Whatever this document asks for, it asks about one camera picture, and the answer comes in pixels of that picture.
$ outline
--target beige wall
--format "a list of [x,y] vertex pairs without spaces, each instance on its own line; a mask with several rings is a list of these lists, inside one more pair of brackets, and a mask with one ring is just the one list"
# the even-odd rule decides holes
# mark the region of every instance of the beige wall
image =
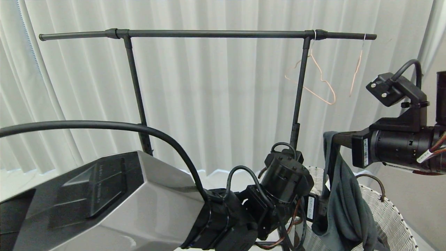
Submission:
[[[435,123],[437,71],[446,70],[446,38],[440,45],[434,63],[423,78],[423,91],[428,96],[428,125]],[[422,176],[382,167],[378,177],[387,197],[397,206],[413,229],[438,250],[446,250],[446,175]]]

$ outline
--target laundry basket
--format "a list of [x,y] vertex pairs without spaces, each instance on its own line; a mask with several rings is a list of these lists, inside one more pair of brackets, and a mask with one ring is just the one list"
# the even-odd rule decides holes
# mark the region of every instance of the laundry basket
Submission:
[[[308,167],[313,177],[314,187],[312,193],[322,193],[322,183],[324,169],[317,167]],[[366,187],[361,187],[361,193],[373,213],[375,222],[378,224],[378,235],[387,242],[391,251],[418,251],[418,245],[412,236],[409,227],[398,211],[396,206],[387,198],[382,202],[381,194]],[[307,251],[329,251],[317,235],[311,230],[311,222],[308,222],[307,233],[304,242],[304,248]],[[362,245],[358,245],[353,250],[363,250]]]

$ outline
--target basket handle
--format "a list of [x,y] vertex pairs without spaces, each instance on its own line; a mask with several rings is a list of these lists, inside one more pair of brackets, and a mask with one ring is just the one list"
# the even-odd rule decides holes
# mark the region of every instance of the basket handle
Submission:
[[363,177],[363,176],[372,178],[372,179],[374,179],[374,180],[376,180],[378,182],[378,184],[380,185],[380,188],[381,188],[381,198],[380,198],[380,200],[381,200],[381,202],[384,202],[384,198],[386,197],[386,190],[384,189],[384,184],[381,182],[381,180],[376,178],[375,176],[367,174],[367,173],[358,174],[355,177],[358,179],[359,177]]

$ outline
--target vertical blind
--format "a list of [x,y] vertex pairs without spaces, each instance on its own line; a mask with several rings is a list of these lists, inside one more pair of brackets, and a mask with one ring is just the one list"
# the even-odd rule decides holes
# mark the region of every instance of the vertical blind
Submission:
[[[40,33],[109,28],[376,33],[375,41],[364,43],[312,42],[337,101],[327,105],[304,90],[298,149],[304,164],[322,167],[324,131],[361,130],[399,114],[397,105],[383,107],[365,85],[418,56],[431,7],[432,1],[417,0],[2,1],[0,126],[65,119],[140,122],[123,41],[42,42],[36,39]],[[205,186],[223,185],[225,170],[235,165],[260,170],[272,144],[289,141],[297,86],[284,74],[300,59],[302,39],[133,38],[132,43],[149,126],[175,138],[203,177],[213,174]],[[298,71],[289,75],[297,79]],[[320,77],[309,60],[305,86],[333,100]],[[186,169],[166,143],[151,140],[155,157]],[[109,130],[28,133],[0,144],[1,198],[99,157],[141,149],[136,133]]]

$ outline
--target gray cloth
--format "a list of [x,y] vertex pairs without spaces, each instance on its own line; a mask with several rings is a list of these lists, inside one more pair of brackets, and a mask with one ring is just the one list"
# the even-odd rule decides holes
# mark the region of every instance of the gray cloth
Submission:
[[324,133],[325,171],[330,177],[330,191],[323,185],[322,198],[328,197],[327,217],[320,217],[313,232],[332,251],[352,250],[362,243],[365,251],[388,250],[378,242],[373,214],[361,195],[358,181],[345,163],[332,138],[337,132]]

